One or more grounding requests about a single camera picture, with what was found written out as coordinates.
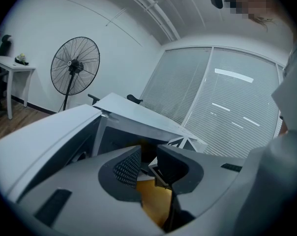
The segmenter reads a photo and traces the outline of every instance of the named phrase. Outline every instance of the white table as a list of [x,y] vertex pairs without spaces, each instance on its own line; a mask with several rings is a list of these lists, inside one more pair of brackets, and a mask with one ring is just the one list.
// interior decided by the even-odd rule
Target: white table
[[24,107],[26,107],[28,96],[29,96],[30,78],[33,71],[36,68],[29,65],[25,66],[25,65],[18,64],[14,61],[14,58],[5,57],[5,56],[0,56],[0,67],[2,67],[3,69],[9,72],[9,76],[7,79],[6,101],[7,101],[7,115],[9,119],[12,119],[11,93],[12,93],[13,75],[15,72],[29,73],[24,87]]
[[82,105],[48,116],[0,139],[0,192],[16,202],[56,152],[100,115],[98,109]]
[[195,145],[206,145],[204,141],[175,121],[115,93],[108,94],[96,102],[93,107],[101,109],[105,116],[107,114],[104,111],[110,113],[108,118],[103,118],[100,122],[94,151],[99,150],[106,127],[167,142],[179,137],[185,137],[196,143]]
[[175,121],[115,93],[108,94],[93,106],[153,128],[175,133],[180,136],[188,136],[193,139],[197,138]]

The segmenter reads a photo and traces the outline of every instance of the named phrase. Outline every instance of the standing fan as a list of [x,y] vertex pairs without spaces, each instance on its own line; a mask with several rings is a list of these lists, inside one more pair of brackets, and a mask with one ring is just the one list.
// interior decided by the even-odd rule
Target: standing fan
[[84,91],[94,80],[99,68],[99,49],[87,37],[76,37],[63,44],[51,63],[51,80],[58,92],[69,95]]

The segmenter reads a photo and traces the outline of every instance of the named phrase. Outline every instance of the wooden floor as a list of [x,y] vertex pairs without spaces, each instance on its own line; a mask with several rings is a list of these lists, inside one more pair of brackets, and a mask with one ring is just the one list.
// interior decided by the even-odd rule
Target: wooden floor
[[[6,108],[6,100],[2,101],[2,105]],[[6,111],[0,112],[0,139],[15,130],[49,116],[49,114],[38,110],[25,108],[23,104],[14,100],[12,100],[12,113],[13,119],[9,120]]]
[[137,191],[141,193],[142,208],[160,228],[168,218],[172,191],[154,186],[154,180],[137,181]]

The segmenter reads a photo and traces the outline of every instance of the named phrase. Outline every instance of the small object on table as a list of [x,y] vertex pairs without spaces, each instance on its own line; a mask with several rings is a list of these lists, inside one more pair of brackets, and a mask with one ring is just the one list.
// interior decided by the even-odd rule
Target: small object on table
[[21,65],[28,65],[29,63],[26,62],[25,54],[21,53],[15,58],[15,62]]

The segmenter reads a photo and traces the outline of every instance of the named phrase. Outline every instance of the black baseboard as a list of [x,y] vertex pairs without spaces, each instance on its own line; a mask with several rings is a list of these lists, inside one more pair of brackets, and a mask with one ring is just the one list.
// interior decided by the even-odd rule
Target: black baseboard
[[[12,95],[12,96],[11,96],[11,99],[12,99],[12,100],[15,100],[15,101],[17,101],[17,102],[19,102],[19,103],[24,104],[24,100],[22,100],[22,99],[20,99],[20,98],[18,98],[18,97],[16,97],[16,96],[13,96],[13,95]],[[38,107],[38,106],[36,106],[36,105],[34,105],[34,104],[31,104],[31,103],[29,103],[29,102],[27,103],[27,106],[30,107],[30,108],[36,109],[36,110],[38,110],[38,111],[40,111],[40,112],[49,114],[49,115],[56,114],[56,112],[54,112],[54,111],[51,111],[51,110],[48,110],[48,109],[44,109],[44,108]]]

